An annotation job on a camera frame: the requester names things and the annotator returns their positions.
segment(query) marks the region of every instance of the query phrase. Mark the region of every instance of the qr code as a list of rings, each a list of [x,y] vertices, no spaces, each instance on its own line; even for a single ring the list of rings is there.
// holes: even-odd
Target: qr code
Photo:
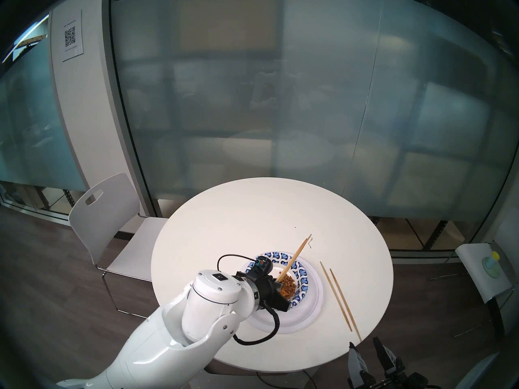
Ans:
[[[76,42],[76,27],[72,26],[65,31],[65,47],[70,46]]]

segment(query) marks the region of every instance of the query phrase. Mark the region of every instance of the white robotic arm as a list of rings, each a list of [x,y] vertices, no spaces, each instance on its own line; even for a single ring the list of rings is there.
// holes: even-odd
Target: white robotic arm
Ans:
[[[280,299],[279,284],[269,279],[271,269],[270,260],[260,259],[250,271],[259,274],[247,277],[242,273],[231,276],[214,270],[200,271],[177,298],[159,307],[137,327],[115,361],[101,374],[57,385],[71,389],[182,388],[209,364],[240,322],[260,304],[268,307],[271,302],[273,308],[288,309],[289,303]]]

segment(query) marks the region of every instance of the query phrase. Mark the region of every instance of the white wall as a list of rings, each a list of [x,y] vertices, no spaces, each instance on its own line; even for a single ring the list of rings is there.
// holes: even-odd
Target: white wall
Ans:
[[[132,181],[108,101],[112,93],[103,75],[101,6],[102,0],[65,0],[50,15],[50,48],[59,105],[89,187],[120,172]],[[84,54],[62,62],[58,34],[68,22],[68,14],[77,9],[82,10]],[[136,232],[141,222],[136,216],[122,231]]]

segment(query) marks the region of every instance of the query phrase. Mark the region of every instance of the chair seat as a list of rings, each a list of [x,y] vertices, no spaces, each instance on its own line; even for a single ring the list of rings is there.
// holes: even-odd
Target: chair seat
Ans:
[[[500,275],[498,278],[491,278],[483,268],[483,258],[492,255],[492,248],[486,243],[482,244],[463,244],[456,249],[456,254],[465,265],[470,277],[474,280],[477,290],[486,304],[496,295],[501,294],[512,288],[510,280],[498,264]]]
[[[148,217],[107,270],[136,279],[152,281],[152,252],[168,219]]]

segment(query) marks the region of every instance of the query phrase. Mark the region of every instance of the brown food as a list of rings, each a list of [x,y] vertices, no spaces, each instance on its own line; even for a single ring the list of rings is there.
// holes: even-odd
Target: brown food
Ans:
[[[292,276],[289,276],[288,274],[285,275],[283,280],[281,281],[281,290],[279,293],[286,298],[287,300],[291,300],[292,297],[295,294],[295,282],[294,279],[292,279]]]

